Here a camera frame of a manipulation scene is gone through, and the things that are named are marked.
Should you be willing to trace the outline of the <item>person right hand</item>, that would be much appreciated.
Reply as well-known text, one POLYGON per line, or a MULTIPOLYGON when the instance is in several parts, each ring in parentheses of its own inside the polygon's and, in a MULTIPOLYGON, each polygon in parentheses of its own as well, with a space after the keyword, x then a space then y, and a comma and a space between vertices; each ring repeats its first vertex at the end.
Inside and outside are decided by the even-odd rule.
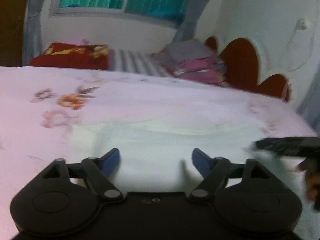
POLYGON ((315 203, 319 195, 319 172, 313 160, 305 159, 298 165, 301 172, 305 172, 305 193, 307 199, 315 203))

